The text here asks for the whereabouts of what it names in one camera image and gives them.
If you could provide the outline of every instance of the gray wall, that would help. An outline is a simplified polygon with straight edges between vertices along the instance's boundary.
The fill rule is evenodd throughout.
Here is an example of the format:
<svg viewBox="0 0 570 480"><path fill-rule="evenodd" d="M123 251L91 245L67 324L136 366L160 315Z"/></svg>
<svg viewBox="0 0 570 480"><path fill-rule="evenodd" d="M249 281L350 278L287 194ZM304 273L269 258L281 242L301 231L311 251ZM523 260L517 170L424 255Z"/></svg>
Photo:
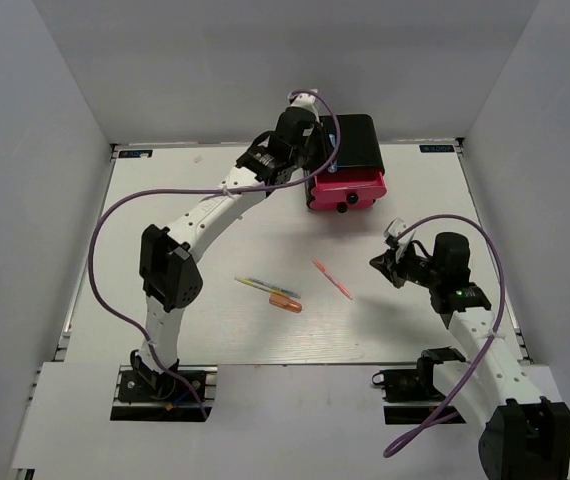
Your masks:
<svg viewBox="0 0 570 480"><path fill-rule="evenodd" d="M525 340L570 405L570 2L540 3L466 146Z"/></svg>
<svg viewBox="0 0 570 480"><path fill-rule="evenodd" d="M109 146L29 0L0 0L0 478L55 351Z"/></svg>
<svg viewBox="0 0 570 480"><path fill-rule="evenodd" d="M465 135L537 0L34 0L114 143L249 140L318 87L383 140Z"/></svg>

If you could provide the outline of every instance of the pen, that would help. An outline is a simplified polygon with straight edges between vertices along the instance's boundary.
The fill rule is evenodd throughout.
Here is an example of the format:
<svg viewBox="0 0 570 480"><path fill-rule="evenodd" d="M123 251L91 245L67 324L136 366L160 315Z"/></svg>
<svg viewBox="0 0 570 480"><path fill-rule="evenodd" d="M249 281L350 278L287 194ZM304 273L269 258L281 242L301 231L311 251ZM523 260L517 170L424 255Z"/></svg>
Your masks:
<svg viewBox="0 0 570 480"><path fill-rule="evenodd" d="M296 292L292 292L291 290L286 290L284 288L278 287L278 286L273 285L271 283L267 283L267 282L264 282L262 280L258 280L257 278L245 277L245 279L249 280L252 283L257 283L258 285L262 285L264 287L271 288L272 290L274 290L278 293L282 293L283 295L286 295L288 297L301 298L301 296Z"/></svg>
<svg viewBox="0 0 570 480"><path fill-rule="evenodd" d="M345 286L344 286L341 282L339 282L339 281L336 280L334 277L332 277L332 276L330 275L330 273L327 271L327 268L325 268L325 266L324 266L321 262L319 262L319 261L316 260L316 259L312 259L312 262L314 263L314 265L316 266L316 268L318 268L318 269L321 271L321 273L322 273L323 275L325 275L325 277L327 277L327 279L328 279L330 282L332 282L332 283L334 284L334 286L335 286L336 288L338 288L338 289L341 291L341 293L342 293L343 295L345 295L345 296L346 296L347 298L349 298L350 300L353 300L353 299L354 299L354 297L352 297L352 294L349 293L349 290L347 290L347 289L345 288Z"/></svg>

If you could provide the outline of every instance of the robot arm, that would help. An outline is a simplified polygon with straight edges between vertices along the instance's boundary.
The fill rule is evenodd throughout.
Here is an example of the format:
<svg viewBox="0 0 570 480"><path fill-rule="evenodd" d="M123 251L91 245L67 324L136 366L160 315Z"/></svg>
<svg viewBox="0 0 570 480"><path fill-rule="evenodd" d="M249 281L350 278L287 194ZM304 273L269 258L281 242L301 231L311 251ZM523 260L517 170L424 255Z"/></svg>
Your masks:
<svg viewBox="0 0 570 480"><path fill-rule="evenodd" d="M290 100L275 130L259 135L219 184L226 195L204 198L164 228L150 225L143 233L139 273L147 295L145 328L161 364L169 369L178 366L176 346L185 308L203 287L197 263L225 229L271 194L247 189L288 182L317 153L315 98L300 94ZM164 385L173 384L152 358L148 342L132 352L131 363L159 397Z"/></svg>
<svg viewBox="0 0 570 480"><path fill-rule="evenodd" d="M462 235L436 236L434 253L416 253L413 238L397 241L402 220L387 230L387 252L370 261L396 288L406 281L426 287L434 311L456 338L468 359L476 358L495 335L494 314L483 291L469 281L469 243ZM426 396L446 395L468 365L455 349L423 352L416 377ZM570 457L570 411L552 403L530 381L495 335L474 375L454 397L452 405L479 436L481 465L490 480L567 478Z"/></svg>

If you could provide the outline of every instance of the marker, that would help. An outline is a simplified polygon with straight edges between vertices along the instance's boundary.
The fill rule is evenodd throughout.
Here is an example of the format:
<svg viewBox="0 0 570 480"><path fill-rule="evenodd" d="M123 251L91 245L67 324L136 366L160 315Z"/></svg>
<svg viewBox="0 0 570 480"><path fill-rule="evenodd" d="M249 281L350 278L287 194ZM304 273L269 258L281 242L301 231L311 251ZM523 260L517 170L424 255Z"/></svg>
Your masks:
<svg viewBox="0 0 570 480"><path fill-rule="evenodd" d="M334 284L334 286L335 286L336 288L338 288L338 289L341 291L341 293L342 293L343 295L345 295L345 296L346 296L347 298L349 298L350 300L354 300L354 297L352 297L352 294L349 293L349 290L347 290L347 289L345 288L345 286L344 286L341 282L339 282L339 281L336 280L334 277L332 277L332 276L330 275L330 273L327 271L327 269L325 268L325 266L324 266L321 262L319 262L319 261L316 260L316 259L312 259L312 262L314 263L314 265L316 266L316 268L318 268L318 269L321 271L321 273L322 273L323 275L325 275L325 277L327 277L327 279L328 279L330 282L332 282L332 283Z"/></svg>

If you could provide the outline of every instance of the white table surface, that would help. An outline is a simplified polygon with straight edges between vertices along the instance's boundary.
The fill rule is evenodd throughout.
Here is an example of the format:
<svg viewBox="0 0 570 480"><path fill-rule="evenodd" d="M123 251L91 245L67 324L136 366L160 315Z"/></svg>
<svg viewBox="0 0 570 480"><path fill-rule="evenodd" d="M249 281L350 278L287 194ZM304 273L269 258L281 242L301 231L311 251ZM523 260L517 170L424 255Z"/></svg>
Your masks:
<svg viewBox="0 0 570 480"><path fill-rule="evenodd" d="M34 480L479 480L468 425L424 431L398 456L384 448L409 425L385 425L369 366L226 365L205 423L109 420L117 364L46 363L14 468ZM526 367L551 400L548 367Z"/></svg>
<svg viewBox="0 0 570 480"><path fill-rule="evenodd" d="M242 146L154 149L151 158L118 159L106 207L138 190L204 188L226 176ZM382 232L395 217L408 224L437 213L476 219L455 153L421 153L417 145L381 146L388 193L365 211L310 212L303 187L274 193L247 212L207 251L199 268L204 288L188 308L178 341L181 363L395 363L412 362L426 348L456 346L429 302L427 290L397 290L369 260L386 249ZM129 203L105 225L96 272L104 297L145 322L138 276L140 236L188 211L198 197L156 196ZM442 220L416 238L432 249L434 236L456 231L470 240L472 280L494 307L498 282L487 246L471 227ZM312 265L321 260L354 295L346 299ZM302 293L303 312L268 304L267 294L234 281L253 276ZM521 358L509 313L502 332ZM128 363L140 334L102 310L84 279L72 316L66 361Z"/></svg>

